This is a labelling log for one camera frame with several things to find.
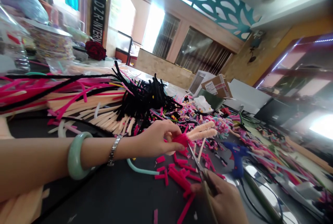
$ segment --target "red rose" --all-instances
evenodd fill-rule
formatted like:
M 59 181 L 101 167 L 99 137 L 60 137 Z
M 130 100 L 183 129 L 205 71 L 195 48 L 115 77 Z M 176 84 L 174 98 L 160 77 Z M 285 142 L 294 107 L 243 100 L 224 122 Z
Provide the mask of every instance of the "red rose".
M 100 43 L 94 41 L 88 41 L 86 42 L 85 49 L 90 58 L 95 59 L 97 61 L 105 60 L 106 49 L 104 49 Z

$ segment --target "hand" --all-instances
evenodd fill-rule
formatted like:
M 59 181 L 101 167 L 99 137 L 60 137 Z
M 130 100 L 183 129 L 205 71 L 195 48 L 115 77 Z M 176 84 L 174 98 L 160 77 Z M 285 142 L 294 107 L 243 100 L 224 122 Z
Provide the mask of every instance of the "hand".
M 155 157 L 185 147 L 172 139 L 181 135 L 179 126 L 170 120 L 156 120 L 149 128 L 137 136 L 137 157 Z
M 210 200 L 219 224 L 248 224 L 238 189 L 211 171 L 208 176 L 218 192 L 215 197 L 210 196 Z M 191 190 L 201 193 L 201 184 L 192 184 Z

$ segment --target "black banner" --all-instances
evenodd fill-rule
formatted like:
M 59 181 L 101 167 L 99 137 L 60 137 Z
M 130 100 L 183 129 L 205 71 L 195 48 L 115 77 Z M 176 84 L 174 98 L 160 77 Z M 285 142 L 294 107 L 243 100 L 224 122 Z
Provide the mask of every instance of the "black banner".
M 91 0 L 90 36 L 103 45 L 106 0 Z

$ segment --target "silver bracelet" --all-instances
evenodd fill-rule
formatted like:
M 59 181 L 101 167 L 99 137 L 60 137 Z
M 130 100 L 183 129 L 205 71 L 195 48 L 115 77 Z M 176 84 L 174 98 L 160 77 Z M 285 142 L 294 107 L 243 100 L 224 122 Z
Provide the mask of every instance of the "silver bracelet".
M 114 142 L 110 155 L 109 155 L 109 160 L 108 160 L 108 166 L 112 167 L 114 166 L 114 161 L 113 161 L 113 157 L 114 157 L 114 152 L 116 151 L 116 148 L 118 146 L 118 142 L 120 141 L 120 139 L 122 138 L 122 135 L 119 135 L 116 139 L 116 141 Z

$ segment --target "yellow wall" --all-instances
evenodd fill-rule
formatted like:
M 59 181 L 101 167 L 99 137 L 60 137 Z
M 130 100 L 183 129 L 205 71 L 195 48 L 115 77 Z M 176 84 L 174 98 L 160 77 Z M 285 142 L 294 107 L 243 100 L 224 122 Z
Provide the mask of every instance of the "yellow wall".
M 252 63 L 248 63 L 251 57 L 250 45 L 253 41 L 253 35 L 251 35 L 241 51 L 231 57 L 228 63 L 222 68 L 221 73 L 227 77 L 228 82 L 235 78 L 248 84 L 248 80 L 258 72 L 258 67 L 260 67 L 267 58 L 272 56 L 274 48 L 286 35 L 288 30 L 289 28 L 282 28 L 268 31 L 260 46 L 253 52 L 254 56 L 256 56 L 256 60 Z
M 248 77 L 246 83 L 253 86 L 261 75 L 268 69 L 268 67 L 282 54 L 290 42 L 294 39 L 303 37 L 328 34 L 333 32 L 333 16 L 325 16 L 317 20 L 300 23 L 293 26 L 288 33 L 277 44 L 271 55 L 266 56 L 262 63 L 260 63 L 251 76 Z

